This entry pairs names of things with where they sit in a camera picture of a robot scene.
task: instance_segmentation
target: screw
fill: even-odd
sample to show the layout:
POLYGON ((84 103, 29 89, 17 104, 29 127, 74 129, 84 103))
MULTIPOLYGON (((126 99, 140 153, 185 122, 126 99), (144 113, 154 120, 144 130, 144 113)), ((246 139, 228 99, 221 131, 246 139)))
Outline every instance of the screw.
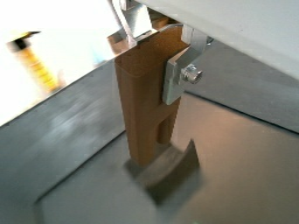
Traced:
POLYGON ((181 70, 181 79, 188 81, 190 84, 196 84, 201 79, 202 72, 197 70, 193 64, 189 64, 181 70))

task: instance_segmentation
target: stainless steel surface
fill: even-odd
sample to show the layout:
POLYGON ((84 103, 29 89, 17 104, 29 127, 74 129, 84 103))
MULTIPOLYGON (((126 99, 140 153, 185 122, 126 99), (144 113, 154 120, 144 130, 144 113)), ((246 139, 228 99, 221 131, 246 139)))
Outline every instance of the stainless steel surface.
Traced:
POLYGON ((181 69, 181 79, 190 84, 196 84, 201 79, 202 72, 197 70, 193 64, 181 69))
POLYGON ((185 91, 299 132, 299 80, 216 40, 193 65, 204 76, 185 91))
POLYGON ((140 4, 137 1, 134 0, 120 0, 120 7, 122 11, 129 10, 130 8, 133 8, 137 4, 140 4))
POLYGON ((178 52, 166 61, 164 84, 162 84, 162 102, 166 105, 170 105, 173 101, 182 95, 184 91, 182 80, 185 80, 184 77, 192 75, 190 74, 181 75, 181 74, 184 74, 184 71, 188 70, 188 65, 202 54, 206 45, 206 38, 208 36, 202 32, 193 30, 186 25, 182 26, 181 40, 186 44, 190 44, 190 46, 185 50, 178 52))
POLYGON ((112 3, 120 23, 125 29, 128 45, 132 47, 138 41, 136 40, 138 36, 146 32, 154 32, 146 7, 142 4, 137 4, 126 10, 121 10, 120 4, 122 2, 112 0, 112 3))
POLYGON ((296 0, 137 0, 299 79, 296 0))
POLYGON ((41 199, 41 223, 297 223, 297 135, 184 95, 172 142, 190 138, 200 171, 160 206, 126 173, 122 135, 41 199))
POLYGON ((30 205, 121 131, 109 61, 0 129, 1 194, 30 205))

